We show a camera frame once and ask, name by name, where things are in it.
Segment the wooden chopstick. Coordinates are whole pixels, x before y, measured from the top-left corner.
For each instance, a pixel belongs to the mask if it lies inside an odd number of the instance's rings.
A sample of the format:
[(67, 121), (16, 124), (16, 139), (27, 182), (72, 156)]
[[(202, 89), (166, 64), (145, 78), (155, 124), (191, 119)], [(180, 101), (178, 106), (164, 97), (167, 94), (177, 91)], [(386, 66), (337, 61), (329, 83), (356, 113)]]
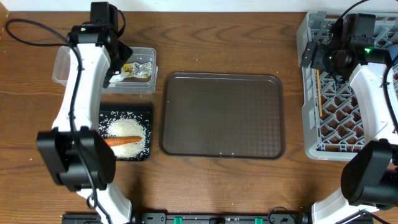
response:
[(319, 117), (321, 118), (323, 116), (323, 110), (322, 110), (322, 95), (321, 95), (321, 82), (320, 82), (320, 71), (315, 70), (315, 75), (317, 78), (317, 93), (318, 93), (318, 109), (319, 109)]

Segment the yellow green snack wrapper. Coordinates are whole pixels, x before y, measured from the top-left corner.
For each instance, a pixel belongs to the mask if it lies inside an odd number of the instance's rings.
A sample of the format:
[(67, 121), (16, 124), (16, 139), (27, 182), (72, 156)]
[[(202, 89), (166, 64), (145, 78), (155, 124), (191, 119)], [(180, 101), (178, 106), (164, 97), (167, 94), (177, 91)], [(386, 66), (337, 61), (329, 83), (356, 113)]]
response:
[(127, 63), (121, 70), (121, 75), (125, 78), (149, 78), (152, 75), (152, 63)]

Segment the dark blue plate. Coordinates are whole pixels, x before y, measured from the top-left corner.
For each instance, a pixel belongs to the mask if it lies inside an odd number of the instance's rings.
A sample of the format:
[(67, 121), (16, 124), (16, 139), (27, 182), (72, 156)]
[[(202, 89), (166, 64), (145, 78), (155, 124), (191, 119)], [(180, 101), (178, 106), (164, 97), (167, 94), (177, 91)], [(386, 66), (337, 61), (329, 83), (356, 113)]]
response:
[(398, 45), (391, 45), (387, 48), (391, 60), (389, 61), (388, 65), (394, 66), (397, 63), (397, 55), (398, 55)]

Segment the white tissue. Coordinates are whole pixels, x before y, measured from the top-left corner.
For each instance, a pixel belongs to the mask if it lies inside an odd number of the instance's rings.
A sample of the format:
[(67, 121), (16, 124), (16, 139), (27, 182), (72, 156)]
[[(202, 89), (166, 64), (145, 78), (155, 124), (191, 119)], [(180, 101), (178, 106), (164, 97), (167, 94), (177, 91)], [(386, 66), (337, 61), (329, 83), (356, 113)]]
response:
[(109, 80), (110, 83), (118, 83), (122, 82), (124, 79), (129, 78), (130, 72), (121, 71), (117, 75), (113, 75)]

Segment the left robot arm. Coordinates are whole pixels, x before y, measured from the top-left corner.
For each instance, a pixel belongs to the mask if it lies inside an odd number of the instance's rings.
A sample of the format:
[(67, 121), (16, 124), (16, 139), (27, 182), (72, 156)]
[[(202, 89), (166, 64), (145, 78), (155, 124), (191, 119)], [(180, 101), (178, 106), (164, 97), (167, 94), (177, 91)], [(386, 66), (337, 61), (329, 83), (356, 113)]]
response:
[(119, 37), (118, 9), (91, 3), (90, 20), (73, 26), (68, 81), (52, 128), (37, 135), (37, 148), (57, 185), (83, 197), (103, 223), (130, 223), (132, 203), (114, 176), (116, 156), (99, 131), (103, 88), (121, 71), (132, 49)]

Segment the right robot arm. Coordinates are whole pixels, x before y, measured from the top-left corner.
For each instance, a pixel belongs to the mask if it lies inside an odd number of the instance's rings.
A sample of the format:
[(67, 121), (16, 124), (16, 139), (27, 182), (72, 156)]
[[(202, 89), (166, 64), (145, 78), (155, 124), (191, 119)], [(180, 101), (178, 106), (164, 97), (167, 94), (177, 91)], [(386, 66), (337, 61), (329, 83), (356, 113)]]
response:
[(397, 206), (397, 18), (309, 12), (297, 31), (305, 153), (345, 161), (300, 223), (367, 223)]

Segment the orange carrot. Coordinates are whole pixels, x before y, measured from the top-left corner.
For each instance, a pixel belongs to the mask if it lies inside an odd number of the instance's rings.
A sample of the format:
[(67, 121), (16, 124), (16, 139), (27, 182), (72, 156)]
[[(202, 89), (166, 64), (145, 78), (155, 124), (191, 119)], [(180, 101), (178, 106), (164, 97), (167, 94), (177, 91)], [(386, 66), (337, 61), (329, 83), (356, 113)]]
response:
[(129, 136), (129, 137), (116, 137), (116, 138), (106, 138), (104, 141), (109, 147), (121, 146), (123, 144), (130, 144), (139, 142), (142, 138), (140, 136)]

